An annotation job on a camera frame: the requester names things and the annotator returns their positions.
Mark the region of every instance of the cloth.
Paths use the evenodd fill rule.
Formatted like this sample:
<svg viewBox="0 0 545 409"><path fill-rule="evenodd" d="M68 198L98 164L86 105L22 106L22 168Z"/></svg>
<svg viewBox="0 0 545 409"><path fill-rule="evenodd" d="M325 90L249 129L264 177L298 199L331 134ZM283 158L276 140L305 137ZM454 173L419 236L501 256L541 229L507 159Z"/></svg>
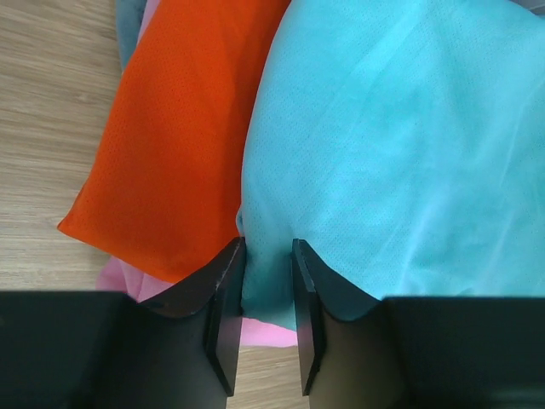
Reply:
<svg viewBox="0 0 545 409"><path fill-rule="evenodd" d="M156 279L112 257L100 272L96 287L103 291L122 291L142 302L170 288L172 284ZM256 347L291 347L297 345L294 331L244 318L240 344Z"/></svg>
<svg viewBox="0 0 545 409"><path fill-rule="evenodd" d="M59 230L175 283L238 231L244 141L289 0L163 0Z"/></svg>
<svg viewBox="0 0 545 409"><path fill-rule="evenodd" d="M294 328L293 238L379 299L545 294L545 22L294 0L244 151L243 309Z"/></svg>
<svg viewBox="0 0 545 409"><path fill-rule="evenodd" d="M142 25L140 27L140 32L138 33L138 41L141 40L142 35L146 32L147 26L150 24L155 10L159 5L160 0L147 0L146 9L144 10L144 16L142 17Z"/></svg>
<svg viewBox="0 0 545 409"><path fill-rule="evenodd" d="M123 69L135 52L145 8L146 0L116 0L116 32Z"/></svg>

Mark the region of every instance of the pink fabric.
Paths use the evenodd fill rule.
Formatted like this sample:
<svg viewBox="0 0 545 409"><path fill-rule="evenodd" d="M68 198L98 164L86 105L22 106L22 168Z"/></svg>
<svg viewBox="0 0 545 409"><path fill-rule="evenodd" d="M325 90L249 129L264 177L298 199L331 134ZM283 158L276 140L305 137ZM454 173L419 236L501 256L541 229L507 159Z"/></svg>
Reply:
<svg viewBox="0 0 545 409"><path fill-rule="evenodd" d="M138 41L142 38L142 35L147 29L147 25L150 24L155 10L159 5L160 0L147 0L146 9L144 10L144 16L142 17L142 25L140 27L140 33L138 34Z"/></svg>
<svg viewBox="0 0 545 409"><path fill-rule="evenodd" d="M147 0L138 36L139 41L159 5L159 1ZM145 274L116 257L110 258L96 282L97 290L122 291L138 302L151 298L171 286L172 284ZM297 335L294 331L279 326L244 318L240 343L244 346L291 347L297 345Z"/></svg>

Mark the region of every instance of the turquoise fabric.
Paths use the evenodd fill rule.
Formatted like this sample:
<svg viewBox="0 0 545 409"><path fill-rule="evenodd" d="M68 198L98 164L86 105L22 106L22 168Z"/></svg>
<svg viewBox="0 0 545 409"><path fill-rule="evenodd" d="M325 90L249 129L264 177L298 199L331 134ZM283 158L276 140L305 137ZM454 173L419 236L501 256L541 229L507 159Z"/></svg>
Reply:
<svg viewBox="0 0 545 409"><path fill-rule="evenodd" d="M293 238L377 298L545 294L545 21L294 0L255 102L245 315L295 328Z"/></svg>
<svg viewBox="0 0 545 409"><path fill-rule="evenodd" d="M147 0L116 0L116 32L118 34L119 60L125 69L138 43Z"/></svg>

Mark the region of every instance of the orange fabric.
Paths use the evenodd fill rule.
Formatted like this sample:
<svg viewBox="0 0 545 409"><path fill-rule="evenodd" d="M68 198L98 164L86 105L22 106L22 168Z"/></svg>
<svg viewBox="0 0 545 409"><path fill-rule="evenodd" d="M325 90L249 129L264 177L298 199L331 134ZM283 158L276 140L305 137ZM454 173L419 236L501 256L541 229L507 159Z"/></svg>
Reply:
<svg viewBox="0 0 545 409"><path fill-rule="evenodd" d="M290 0L163 0L59 230L176 282L238 235L244 142Z"/></svg>

